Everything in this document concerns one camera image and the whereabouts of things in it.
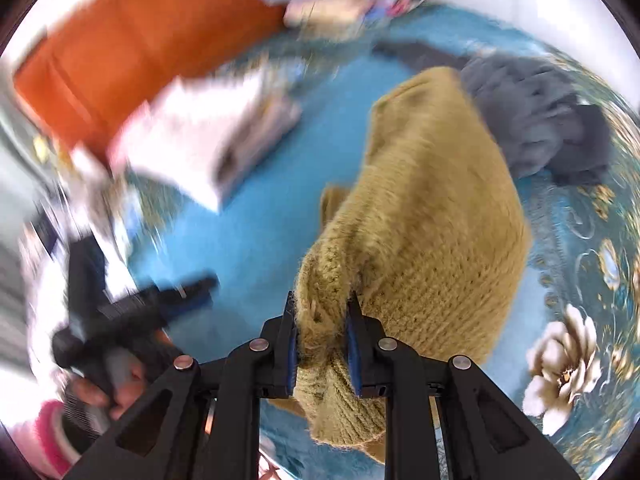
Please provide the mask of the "person's left hand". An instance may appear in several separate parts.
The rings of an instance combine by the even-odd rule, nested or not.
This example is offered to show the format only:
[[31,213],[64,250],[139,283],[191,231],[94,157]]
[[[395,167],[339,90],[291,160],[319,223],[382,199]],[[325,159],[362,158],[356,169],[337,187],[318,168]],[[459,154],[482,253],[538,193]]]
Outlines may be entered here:
[[105,392],[86,376],[73,375],[66,388],[66,396],[90,408],[105,410],[111,420],[119,419],[179,354],[180,350],[169,336],[158,330],[136,341],[134,348],[116,348],[107,357],[110,392]]

